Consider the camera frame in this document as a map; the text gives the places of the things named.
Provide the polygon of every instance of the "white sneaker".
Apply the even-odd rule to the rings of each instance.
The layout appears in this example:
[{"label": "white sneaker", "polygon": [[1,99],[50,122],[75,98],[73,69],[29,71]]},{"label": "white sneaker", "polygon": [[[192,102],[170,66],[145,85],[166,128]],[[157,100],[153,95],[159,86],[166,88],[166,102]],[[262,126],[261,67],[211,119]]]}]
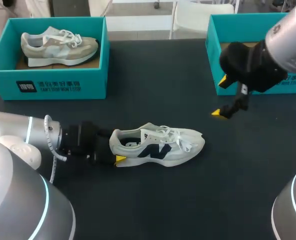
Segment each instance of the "white sneaker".
[{"label": "white sneaker", "polygon": [[203,148],[202,134],[190,129],[147,123],[135,130],[114,130],[110,149],[117,155],[117,167],[147,162],[173,167],[195,157]]},{"label": "white sneaker", "polygon": [[52,64],[75,66],[94,58],[99,44],[95,38],[49,27],[40,35],[23,33],[21,47],[29,67]]}]

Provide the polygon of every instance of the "white shoelace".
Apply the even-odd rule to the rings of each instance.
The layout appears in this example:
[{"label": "white shoelace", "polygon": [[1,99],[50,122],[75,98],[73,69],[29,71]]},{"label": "white shoelace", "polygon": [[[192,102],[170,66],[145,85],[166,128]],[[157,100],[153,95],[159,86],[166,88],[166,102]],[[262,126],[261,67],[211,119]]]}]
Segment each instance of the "white shoelace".
[{"label": "white shoelace", "polygon": [[60,44],[72,44],[73,48],[76,48],[78,45],[80,45],[82,43],[82,38],[80,36],[80,34],[73,34],[72,32],[68,31],[68,30],[64,30],[62,29],[61,31],[59,31],[60,34],[64,34],[63,36],[63,40],[62,42],[60,42]]},{"label": "white shoelace", "polygon": [[164,144],[176,143],[182,151],[185,151],[187,153],[190,152],[190,150],[196,146],[196,144],[193,144],[188,140],[183,139],[179,129],[170,128],[164,125],[161,127],[167,129],[167,131],[165,130],[157,131],[158,133],[164,133],[163,138],[167,138],[166,141],[161,140],[162,143]]}]

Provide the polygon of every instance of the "black logo on box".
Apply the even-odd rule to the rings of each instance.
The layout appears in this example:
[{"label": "black logo on box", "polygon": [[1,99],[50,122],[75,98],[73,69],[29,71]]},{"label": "black logo on box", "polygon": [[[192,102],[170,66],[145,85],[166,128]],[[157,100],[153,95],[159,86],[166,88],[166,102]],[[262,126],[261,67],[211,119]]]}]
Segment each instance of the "black logo on box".
[{"label": "black logo on box", "polygon": [[22,93],[36,93],[37,89],[32,81],[17,81],[17,85]]}]

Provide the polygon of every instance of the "new balance logo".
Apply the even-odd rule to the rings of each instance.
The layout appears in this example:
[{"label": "new balance logo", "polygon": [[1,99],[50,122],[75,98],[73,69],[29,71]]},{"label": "new balance logo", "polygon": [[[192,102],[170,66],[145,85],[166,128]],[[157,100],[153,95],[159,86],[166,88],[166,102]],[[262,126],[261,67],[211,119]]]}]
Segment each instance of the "new balance logo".
[{"label": "new balance logo", "polygon": [[171,147],[169,144],[163,146],[161,151],[159,151],[159,144],[150,144],[138,155],[138,158],[144,158],[150,155],[153,159],[164,159],[170,151]]}]

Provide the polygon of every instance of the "cardboard box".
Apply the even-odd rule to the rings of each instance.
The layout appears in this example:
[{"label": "cardboard box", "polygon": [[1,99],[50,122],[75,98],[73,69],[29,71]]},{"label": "cardboard box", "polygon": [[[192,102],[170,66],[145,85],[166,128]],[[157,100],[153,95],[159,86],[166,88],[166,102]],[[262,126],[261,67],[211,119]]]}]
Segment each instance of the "cardboard box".
[{"label": "cardboard box", "polygon": [[[97,57],[79,66],[28,67],[22,33],[41,34],[49,26],[98,39]],[[104,99],[109,51],[104,17],[11,18],[0,38],[0,96],[4,100]]]},{"label": "cardboard box", "polygon": [[[224,76],[219,63],[221,50],[232,42],[241,42],[248,47],[254,46],[263,40],[268,30],[285,15],[286,13],[244,13],[210,17],[206,48],[217,95],[235,95],[236,93],[236,83],[227,89],[218,86]],[[264,94],[278,93],[296,93],[296,74],[288,74],[286,80],[264,92]]]}]

